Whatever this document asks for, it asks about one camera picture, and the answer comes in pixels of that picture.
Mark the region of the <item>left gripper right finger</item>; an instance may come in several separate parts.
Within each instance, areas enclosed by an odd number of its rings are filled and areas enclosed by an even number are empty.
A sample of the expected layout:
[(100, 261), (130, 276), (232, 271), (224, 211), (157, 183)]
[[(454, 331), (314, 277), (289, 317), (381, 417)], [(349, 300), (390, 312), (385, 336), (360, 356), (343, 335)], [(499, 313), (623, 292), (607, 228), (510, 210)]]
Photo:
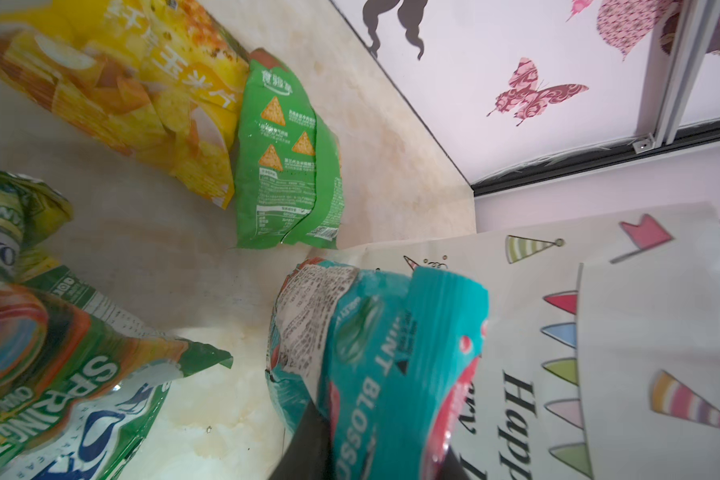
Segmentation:
[(469, 475), (462, 467), (459, 457), (448, 449), (445, 459), (443, 460), (438, 474), (437, 480), (469, 480)]

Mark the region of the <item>yellow chip bag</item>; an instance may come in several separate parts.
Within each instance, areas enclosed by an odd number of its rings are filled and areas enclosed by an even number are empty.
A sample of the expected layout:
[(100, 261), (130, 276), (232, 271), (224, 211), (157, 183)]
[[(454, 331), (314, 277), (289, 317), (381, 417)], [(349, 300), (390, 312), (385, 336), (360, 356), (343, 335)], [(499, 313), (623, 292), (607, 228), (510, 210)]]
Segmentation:
[(197, 1), (0, 1), (0, 80), (220, 208), (248, 75)]

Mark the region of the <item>colourful snack bag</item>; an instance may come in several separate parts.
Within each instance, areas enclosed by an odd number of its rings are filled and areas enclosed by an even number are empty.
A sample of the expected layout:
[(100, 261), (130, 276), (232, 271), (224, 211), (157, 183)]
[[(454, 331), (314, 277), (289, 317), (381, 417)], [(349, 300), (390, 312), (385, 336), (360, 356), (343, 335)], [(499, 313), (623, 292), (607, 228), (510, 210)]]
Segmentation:
[(265, 378), (291, 438), (312, 401), (330, 423), (332, 479), (437, 479), (489, 317), (478, 282), (321, 258), (273, 307)]

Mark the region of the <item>white paper bag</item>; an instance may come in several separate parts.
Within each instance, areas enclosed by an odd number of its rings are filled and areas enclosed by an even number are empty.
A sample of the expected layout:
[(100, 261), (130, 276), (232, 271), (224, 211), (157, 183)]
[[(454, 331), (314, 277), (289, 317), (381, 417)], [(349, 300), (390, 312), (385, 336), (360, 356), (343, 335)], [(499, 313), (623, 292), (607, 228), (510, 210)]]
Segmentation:
[(469, 479), (720, 479), (720, 224), (652, 207), (331, 259), (490, 295), (453, 448)]

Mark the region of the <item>green yellow snack bag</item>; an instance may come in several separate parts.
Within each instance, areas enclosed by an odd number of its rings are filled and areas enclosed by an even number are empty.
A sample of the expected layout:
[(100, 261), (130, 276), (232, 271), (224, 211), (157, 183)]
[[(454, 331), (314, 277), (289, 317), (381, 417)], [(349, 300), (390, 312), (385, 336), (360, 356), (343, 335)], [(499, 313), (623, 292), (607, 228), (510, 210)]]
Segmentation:
[(232, 355), (143, 325), (41, 248), (73, 215), (0, 171), (0, 479), (115, 479), (173, 381)]

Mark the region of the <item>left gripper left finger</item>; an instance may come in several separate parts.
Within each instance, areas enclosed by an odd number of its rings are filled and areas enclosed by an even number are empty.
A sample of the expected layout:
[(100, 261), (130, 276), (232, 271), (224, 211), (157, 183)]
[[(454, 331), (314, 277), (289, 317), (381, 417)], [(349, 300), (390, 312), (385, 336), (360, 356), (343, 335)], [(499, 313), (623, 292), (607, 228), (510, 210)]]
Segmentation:
[(312, 401), (269, 480), (328, 480), (331, 473), (329, 420)]

